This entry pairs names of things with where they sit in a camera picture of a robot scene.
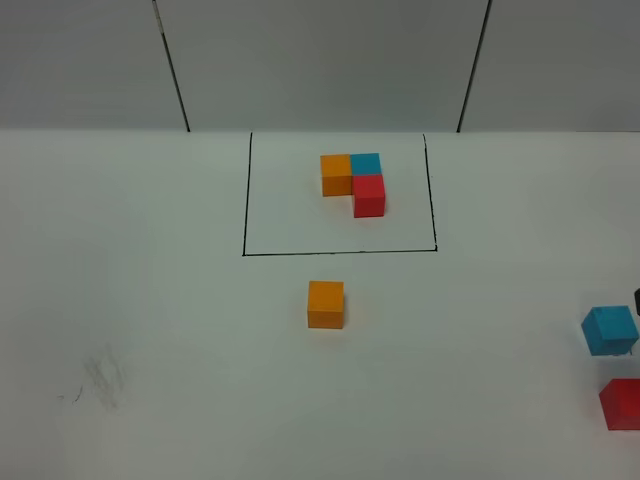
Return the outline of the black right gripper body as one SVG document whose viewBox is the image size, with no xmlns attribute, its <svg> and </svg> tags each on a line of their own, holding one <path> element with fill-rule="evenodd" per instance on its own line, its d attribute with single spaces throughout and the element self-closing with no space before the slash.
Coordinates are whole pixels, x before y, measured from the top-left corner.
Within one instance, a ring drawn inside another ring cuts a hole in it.
<svg viewBox="0 0 640 480">
<path fill-rule="evenodd" d="M 636 289 L 634 292 L 635 310 L 638 316 L 640 316 L 640 289 Z"/>
</svg>

